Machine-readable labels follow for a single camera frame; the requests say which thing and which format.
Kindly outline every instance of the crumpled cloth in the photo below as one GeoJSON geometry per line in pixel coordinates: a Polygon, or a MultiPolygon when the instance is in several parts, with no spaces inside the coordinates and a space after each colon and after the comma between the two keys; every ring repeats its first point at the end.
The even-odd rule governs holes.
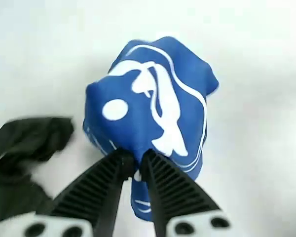
{"type": "MultiPolygon", "coordinates": [[[[103,154],[131,151],[137,169],[148,149],[169,157],[192,179],[202,167],[206,96],[219,83],[208,63],[172,37],[130,41],[108,74],[86,89],[83,129],[103,154]]],[[[146,183],[137,170],[131,205],[151,221],[146,183]]]]}
{"type": "Polygon", "coordinates": [[[26,165],[48,161],[69,141],[70,118],[25,118],[0,129],[0,221],[52,204],[44,190],[31,181],[26,165]]]}

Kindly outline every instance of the black cloth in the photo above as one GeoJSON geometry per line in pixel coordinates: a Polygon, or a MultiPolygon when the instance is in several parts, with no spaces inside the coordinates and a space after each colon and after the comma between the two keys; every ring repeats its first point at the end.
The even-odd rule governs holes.
{"type": "Polygon", "coordinates": [[[26,118],[0,129],[0,221],[52,202],[31,181],[26,164],[49,160],[66,146],[73,131],[70,118],[26,118]]]}

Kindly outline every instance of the mounting hole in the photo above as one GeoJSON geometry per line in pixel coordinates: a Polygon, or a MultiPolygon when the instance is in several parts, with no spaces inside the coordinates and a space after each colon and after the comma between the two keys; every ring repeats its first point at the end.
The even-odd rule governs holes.
{"type": "Polygon", "coordinates": [[[229,222],[221,217],[215,217],[211,221],[214,228],[227,228],[230,226],[229,222]]]}
{"type": "Polygon", "coordinates": [[[35,223],[29,226],[25,230],[25,237],[37,237],[40,236],[45,230],[45,224],[35,223]]]}
{"type": "Polygon", "coordinates": [[[63,237],[81,237],[82,236],[82,229],[78,226],[73,226],[63,233],[63,237]]]}
{"type": "Polygon", "coordinates": [[[176,233],[178,235],[190,235],[193,232],[193,226],[187,222],[180,222],[176,225],[176,233]]]}

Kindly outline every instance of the blue cloth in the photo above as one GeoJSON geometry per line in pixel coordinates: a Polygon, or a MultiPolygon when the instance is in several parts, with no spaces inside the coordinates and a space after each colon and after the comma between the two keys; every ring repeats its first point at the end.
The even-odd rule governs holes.
{"type": "MultiPolygon", "coordinates": [[[[83,129],[103,154],[133,152],[137,168],[154,149],[196,179],[206,140],[206,96],[218,87],[211,67],[172,37],[130,41],[109,73],[86,89],[83,129]]],[[[137,171],[131,205],[151,221],[146,183],[137,171]]]]}

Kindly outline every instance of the white background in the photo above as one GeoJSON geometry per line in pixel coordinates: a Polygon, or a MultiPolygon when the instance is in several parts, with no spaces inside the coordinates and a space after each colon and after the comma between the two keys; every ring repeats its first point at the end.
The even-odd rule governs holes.
{"type": "MultiPolygon", "coordinates": [[[[55,197],[101,157],[81,132],[85,87],[129,40],[164,35],[220,81],[199,184],[249,236],[296,237],[296,0],[0,0],[0,127],[73,116],[71,145],[34,171],[55,197]]],[[[114,236],[152,237],[129,192],[114,236]]]]}

